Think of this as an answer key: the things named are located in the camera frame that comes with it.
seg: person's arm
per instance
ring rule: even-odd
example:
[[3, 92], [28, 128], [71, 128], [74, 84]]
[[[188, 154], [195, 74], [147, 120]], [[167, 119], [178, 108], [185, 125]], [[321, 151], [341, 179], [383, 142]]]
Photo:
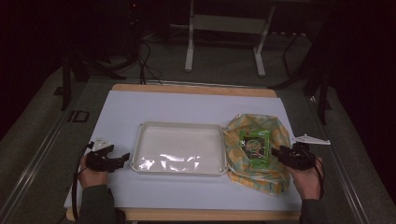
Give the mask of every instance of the person's arm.
[[107, 172], [95, 172], [81, 160], [78, 180], [83, 188], [78, 224], [117, 223], [114, 199], [107, 189]]
[[[323, 176], [321, 162], [317, 161], [316, 165]], [[303, 200], [301, 207], [300, 223], [303, 224], [321, 224], [329, 223], [323, 205], [320, 200], [321, 187], [318, 173], [315, 168], [305, 171], [294, 170], [286, 166], [294, 179], [294, 185]]]

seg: white tray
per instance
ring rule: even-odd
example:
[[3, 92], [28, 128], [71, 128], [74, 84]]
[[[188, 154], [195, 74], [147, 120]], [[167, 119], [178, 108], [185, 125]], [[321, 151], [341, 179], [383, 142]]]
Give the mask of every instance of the white tray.
[[223, 175], [228, 167], [217, 124], [141, 124], [131, 167], [142, 174]]

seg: green packet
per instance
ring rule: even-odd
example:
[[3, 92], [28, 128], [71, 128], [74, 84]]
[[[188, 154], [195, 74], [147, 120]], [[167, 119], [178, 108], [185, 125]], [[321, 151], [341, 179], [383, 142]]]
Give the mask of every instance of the green packet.
[[270, 132], [267, 130], [241, 131], [239, 146], [249, 158], [252, 169], [267, 169], [269, 166]]

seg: person's hand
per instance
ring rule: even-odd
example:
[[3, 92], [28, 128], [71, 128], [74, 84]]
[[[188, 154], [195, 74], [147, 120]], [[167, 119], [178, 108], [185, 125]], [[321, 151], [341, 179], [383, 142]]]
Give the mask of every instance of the person's hand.
[[80, 162], [80, 173], [78, 180], [83, 189], [107, 184], [107, 172], [96, 172], [85, 166], [87, 155], [85, 155]]
[[[320, 174], [323, 176], [323, 169], [321, 163], [316, 160], [316, 165]], [[294, 170], [289, 166], [285, 166], [294, 179], [294, 185], [297, 188], [297, 191], [300, 193], [301, 199], [319, 199], [320, 198], [320, 182], [318, 178], [318, 173], [314, 167], [301, 171]]]

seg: patterned cloth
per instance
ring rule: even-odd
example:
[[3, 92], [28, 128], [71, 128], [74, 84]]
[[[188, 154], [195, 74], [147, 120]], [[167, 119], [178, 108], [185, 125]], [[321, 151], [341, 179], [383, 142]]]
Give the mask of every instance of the patterned cloth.
[[269, 165], [253, 169], [245, 151], [239, 145], [241, 131], [267, 130], [271, 133], [270, 147], [290, 147], [289, 132], [277, 117], [243, 114], [233, 119], [224, 130], [230, 179], [267, 194], [280, 194], [289, 188], [290, 175], [276, 157], [270, 155]]

